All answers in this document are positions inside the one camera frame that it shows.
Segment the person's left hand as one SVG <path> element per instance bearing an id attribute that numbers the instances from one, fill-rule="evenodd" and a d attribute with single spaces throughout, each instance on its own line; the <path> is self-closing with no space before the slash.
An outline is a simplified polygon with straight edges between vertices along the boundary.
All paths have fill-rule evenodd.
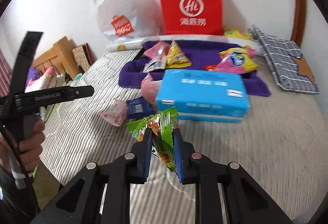
<path id="1" fill-rule="evenodd" d="M 9 134 L 11 140 L 13 141 L 15 147 L 18 146 L 20 152 L 20 158 L 24 164 L 24 167 L 27 171 L 33 171 L 40 163 L 40 154 L 42 153 L 41 144 L 45 140 L 44 136 L 44 122 L 39 119 L 34 124 L 34 133 L 33 135 L 23 140 L 17 145 L 15 142 L 13 135 Z M 5 138 L 1 135 L 1 167 L 6 171 L 11 171 L 11 166 L 9 162 L 8 152 L 11 151 L 9 145 L 7 144 Z"/>

